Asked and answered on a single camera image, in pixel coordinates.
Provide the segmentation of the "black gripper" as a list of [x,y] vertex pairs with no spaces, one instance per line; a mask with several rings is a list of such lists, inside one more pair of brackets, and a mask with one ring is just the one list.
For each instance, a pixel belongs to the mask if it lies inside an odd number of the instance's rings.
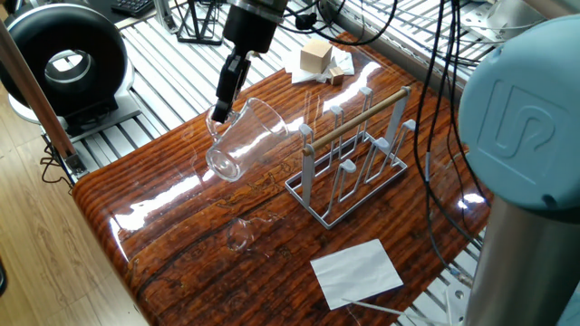
[[232,5],[229,9],[224,37],[234,44],[233,52],[226,58],[217,85],[217,104],[211,119],[224,123],[233,102],[241,92],[247,79],[251,61],[250,51],[267,53],[274,38],[277,23]]

